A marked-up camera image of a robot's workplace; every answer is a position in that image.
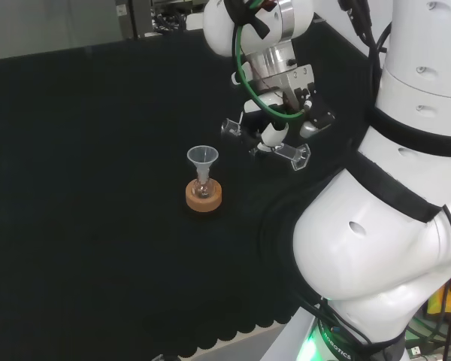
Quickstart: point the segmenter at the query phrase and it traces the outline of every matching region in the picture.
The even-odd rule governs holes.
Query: yellow object
[[[441,313],[441,301],[443,300],[444,286],[442,286],[428,301],[428,315],[437,316]],[[446,313],[451,313],[451,291],[448,292],[446,299]]]

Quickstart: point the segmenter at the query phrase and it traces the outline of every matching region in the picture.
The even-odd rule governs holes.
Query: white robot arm
[[[234,23],[224,1],[207,5],[204,33],[216,53],[230,56]],[[311,1],[278,5],[258,13],[271,30],[267,37],[244,28],[248,59],[309,26]],[[354,166],[322,191],[294,231],[298,268],[329,300],[340,324],[388,346],[451,278],[451,222],[441,209],[451,209],[451,0],[394,0],[392,24],[372,116],[377,122]],[[430,212],[421,214],[416,203]],[[335,353],[337,346],[322,332],[313,332],[321,359],[351,359]],[[409,359],[403,351],[404,345],[388,361]]]

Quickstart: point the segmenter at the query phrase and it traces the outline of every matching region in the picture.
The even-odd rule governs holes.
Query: black tablecloth
[[[221,138],[245,95],[200,31],[0,61],[0,360],[190,356],[288,321],[297,305],[263,272],[259,223],[361,138],[367,84],[327,24],[295,49],[337,113],[300,172]],[[199,144],[219,151],[224,195],[206,217],[184,199]]]

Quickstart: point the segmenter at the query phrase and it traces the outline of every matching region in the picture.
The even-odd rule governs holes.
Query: small hole
[[[366,230],[359,223],[349,222],[349,227],[351,228],[351,231],[353,231],[359,237],[366,236]]]
[[[399,154],[401,154],[402,156],[415,156],[416,154],[414,153],[414,151],[412,151],[411,149],[407,149],[407,148],[399,148],[398,149]]]

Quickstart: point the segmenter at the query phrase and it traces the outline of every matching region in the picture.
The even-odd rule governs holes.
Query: wooden base
[[[187,184],[186,187],[186,202],[187,205],[196,212],[207,213],[211,212],[214,209],[217,209],[222,203],[222,187],[219,182],[211,179],[213,182],[216,192],[210,198],[201,199],[192,194],[192,185],[195,182],[195,179]]]

